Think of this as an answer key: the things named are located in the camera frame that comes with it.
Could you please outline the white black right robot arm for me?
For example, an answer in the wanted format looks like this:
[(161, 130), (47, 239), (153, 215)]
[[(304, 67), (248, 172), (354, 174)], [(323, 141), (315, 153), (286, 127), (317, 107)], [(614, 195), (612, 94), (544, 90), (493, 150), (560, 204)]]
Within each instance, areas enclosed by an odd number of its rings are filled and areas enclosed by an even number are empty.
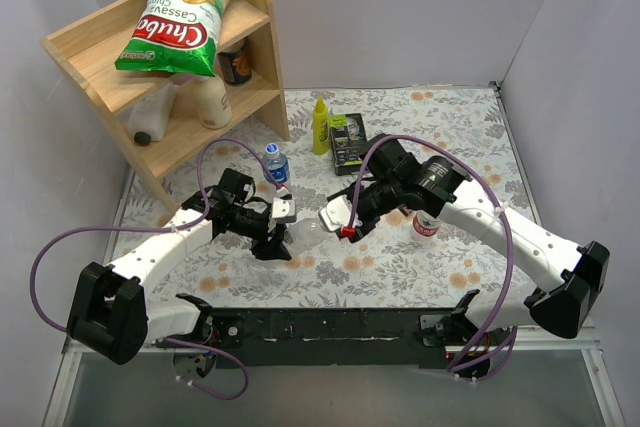
[(447, 322), (460, 342), (471, 345), (488, 331), (530, 325), (575, 338), (603, 289), (609, 250), (552, 234), (499, 201), (480, 175), (449, 153), (419, 162), (402, 140), (380, 134), (361, 149), (362, 169), (373, 182), (354, 182), (329, 196), (319, 212), (323, 227), (357, 242), (399, 207), (455, 226), (504, 255), (507, 268), (519, 268), (532, 283), (465, 295)]

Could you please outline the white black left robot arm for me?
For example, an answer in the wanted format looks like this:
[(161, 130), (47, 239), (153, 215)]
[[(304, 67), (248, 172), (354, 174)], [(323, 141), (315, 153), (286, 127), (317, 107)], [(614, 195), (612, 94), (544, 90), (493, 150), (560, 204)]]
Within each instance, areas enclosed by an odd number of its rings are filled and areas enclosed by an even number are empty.
[(176, 337), (193, 347), (214, 345), (219, 333), (212, 307), (189, 294), (167, 302), (148, 297), (190, 254), (231, 232), (251, 241), (258, 260), (288, 260), (287, 224), (296, 219), (289, 190), (281, 187), (261, 212), (253, 201), (251, 177), (226, 169), (219, 182), (196, 192), (176, 211), (163, 233), (153, 235), (108, 265), (92, 262), (80, 273), (67, 334), (122, 365), (146, 343)]

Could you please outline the clear plastic bottle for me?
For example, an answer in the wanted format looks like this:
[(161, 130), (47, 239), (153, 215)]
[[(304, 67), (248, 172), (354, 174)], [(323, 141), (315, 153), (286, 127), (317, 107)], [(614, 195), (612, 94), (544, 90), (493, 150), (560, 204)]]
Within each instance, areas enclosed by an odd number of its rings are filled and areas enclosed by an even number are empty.
[(292, 257), (297, 257), (319, 245), (326, 237), (326, 231), (318, 219), (299, 220), (287, 227), (284, 244)]

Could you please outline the blue label water bottle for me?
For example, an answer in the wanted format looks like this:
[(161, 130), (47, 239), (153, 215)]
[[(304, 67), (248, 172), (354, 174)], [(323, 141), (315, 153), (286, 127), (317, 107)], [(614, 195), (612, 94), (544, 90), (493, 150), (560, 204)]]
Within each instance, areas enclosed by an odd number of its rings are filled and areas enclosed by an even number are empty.
[(269, 195), (273, 196), (276, 193), (277, 185), (282, 185), (287, 189), (290, 189), (291, 182), (288, 158), (280, 150), (277, 143), (269, 143), (266, 145), (263, 161), (273, 178), (276, 180), (276, 183), (273, 183), (267, 174), (263, 174), (268, 185)]

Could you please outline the red label water bottle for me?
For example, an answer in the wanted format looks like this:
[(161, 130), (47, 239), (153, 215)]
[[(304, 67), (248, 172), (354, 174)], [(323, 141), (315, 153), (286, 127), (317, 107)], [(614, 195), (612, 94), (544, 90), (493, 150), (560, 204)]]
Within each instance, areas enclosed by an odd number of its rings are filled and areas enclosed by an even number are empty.
[(433, 237), (439, 230), (441, 222), (424, 211), (417, 211), (412, 220), (415, 236), (420, 239)]

